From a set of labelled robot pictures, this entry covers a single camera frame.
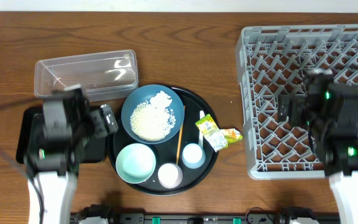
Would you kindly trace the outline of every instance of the small white bowl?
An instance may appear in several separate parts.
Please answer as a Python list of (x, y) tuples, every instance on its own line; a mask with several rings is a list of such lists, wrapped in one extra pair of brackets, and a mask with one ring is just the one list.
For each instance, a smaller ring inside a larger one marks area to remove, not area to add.
[(154, 152), (146, 145), (135, 143), (119, 152), (116, 161), (118, 176), (130, 184), (146, 181), (155, 170)]
[(190, 143), (183, 149), (181, 160), (190, 169), (197, 169), (205, 162), (205, 152), (199, 145)]
[(180, 167), (173, 163), (167, 163), (158, 170), (158, 181), (168, 189), (178, 187), (183, 180), (183, 172)]

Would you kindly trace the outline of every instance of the blue bowl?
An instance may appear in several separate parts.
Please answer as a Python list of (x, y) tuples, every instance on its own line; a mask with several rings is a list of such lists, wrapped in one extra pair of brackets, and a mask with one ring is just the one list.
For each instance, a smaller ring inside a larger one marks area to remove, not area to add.
[[(160, 91), (164, 91), (166, 94), (171, 96), (172, 103), (168, 107), (168, 110), (173, 110), (173, 115), (175, 115), (175, 125), (171, 129), (171, 132), (163, 139), (159, 141), (146, 141), (138, 137), (131, 129), (131, 115), (134, 112), (137, 105), (143, 103), (144, 101), (150, 101), (151, 97), (155, 96)], [(124, 126), (125, 131), (129, 134), (130, 137), (135, 139), (138, 142), (144, 144), (158, 144), (161, 142), (168, 141), (180, 130), (183, 120), (185, 119), (185, 109), (183, 103), (181, 102), (180, 97), (170, 88), (162, 85), (147, 85), (138, 88), (133, 91), (128, 98), (125, 100), (124, 105), (122, 106), (121, 111), (121, 121)]]
[(155, 170), (154, 152), (147, 146), (135, 143), (119, 152), (116, 160), (118, 176), (130, 184), (139, 184), (152, 176)]

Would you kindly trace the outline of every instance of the clear plastic container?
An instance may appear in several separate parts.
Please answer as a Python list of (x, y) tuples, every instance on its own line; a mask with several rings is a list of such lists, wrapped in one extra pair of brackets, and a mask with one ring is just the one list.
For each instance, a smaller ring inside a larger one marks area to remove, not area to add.
[(49, 96), (53, 90), (81, 84), (90, 101), (128, 96), (138, 87), (133, 50), (102, 52), (40, 60), (35, 64), (34, 94)]

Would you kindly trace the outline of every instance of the food wrapper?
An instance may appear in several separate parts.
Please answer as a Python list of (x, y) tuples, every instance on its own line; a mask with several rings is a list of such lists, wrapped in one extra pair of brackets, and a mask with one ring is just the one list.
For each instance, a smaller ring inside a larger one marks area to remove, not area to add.
[(228, 141), (229, 144), (242, 140), (241, 133), (234, 128), (221, 129), (221, 132), (223, 133), (224, 138)]
[(229, 142), (216, 125), (210, 114), (196, 122), (197, 128), (203, 133), (205, 139), (214, 148), (215, 152), (227, 147)]

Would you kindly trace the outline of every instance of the cable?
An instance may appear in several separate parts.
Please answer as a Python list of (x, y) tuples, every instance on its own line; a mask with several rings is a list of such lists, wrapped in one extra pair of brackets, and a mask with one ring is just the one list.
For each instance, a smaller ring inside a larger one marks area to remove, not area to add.
[(11, 165), (13, 168), (15, 168), (24, 178), (26, 178), (30, 183), (32, 184), (35, 193), (37, 194), (39, 205), (40, 205), (40, 224), (42, 224), (44, 220), (44, 201), (42, 200), (41, 193), (39, 190), (35, 187), (34, 180), (28, 175), (28, 173), (13, 160), (6, 152), (4, 152), (0, 148), (0, 157), (3, 158), (9, 165)]
[[(39, 100), (38, 98), (32, 97), (32, 98), (28, 98), (28, 99), (24, 99), (24, 100), (14, 101), (12, 103), (6, 103), (3, 105), (0, 105), (0, 111), (11, 108), (11, 107), (23, 105), (26, 103), (31, 103), (33, 101), (38, 101), (38, 100)], [(39, 192), (39, 190), (36, 188), (36, 186), (34, 184), (34, 180), (28, 175), (28, 173), (18, 163), (15, 162), (14, 159), (12, 159), (8, 154), (6, 154), (1, 148), (0, 148), (0, 157), (2, 159), (4, 159), (13, 168), (15, 168), (33, 186), (35, 193), (37, 194), (37, 198), (38, 198), (39, 205), (40, 205), (40, 224), (42, 224), (42, 222), (44, 221), (44, 210), (45, 210), (44, 209), (44, 201), (42, 200), (41, 193)]]
[(322, 145), (324, 145), (324, 140), (325, 140), (325, 138), (326, 138), (326, 134), (327, 134), (327, 131), (328, 131), (328, 127), (329, 127), (329, 125), (330, 125), (331, 123), (336, 125), (336, 122), (335, 122), (335, 120), (333, 120), (333, 119), (329, 119), (329, 120), (327, 121), (327, 123), (324, 125), (324, 129), (323, 129), (323, 132), (321, 133), (321, 137), (320, 137), (320, 142), (321, 142)]
[(313, 125), (314, 119), (309, 122), (309, 131), (308, 131), (308, 140), (309, 140), (309, 147), (312, 153), (315, 153), (313, 140), (311, 138), (311, 126)]
[(13, 101), (12, 103), (5, 103), (3, 105), (0, 105), (0, 111), (1, 110), (4, 110), (4, 109), (8, 109), (8, 108), (11, 108), (11, 107), (15, 107), (15, 106), (19, 106), (19, 105), (23, 105), (23, 104), (26, 104), (26, 103), (31, 103), (31, 102), (34, 102), (34, 101), (39, 101), (40, 99), (38, 98), (28, 98), (28, 99), (24, 99), (24, 100), (17, 100), (17, 101)]
[[(259, 209), (259, 210), (264, 211), (264, 209), (261, 208), (261, 207), (252, 207), (252, 208), (250, 208), (250, 209), (248, 210), (248, 212), (246, 213), (246, 222), (247, 222), (247, 224), (251, 224), (251, 222), (248, 221), (248, 213), (249, 213), (250, 211), (252, 211), (252, 210), (255, 210), (255, 209)], [(271, 217), (270, 217), (269, 215), (267, 215), (267, 214), (265, 214), (265, 215), (267, 216), (267, 218), (268, 218), (270, 221), (272, 221), (272, 223), (274, 223), (273, 218), (271, 218)]]

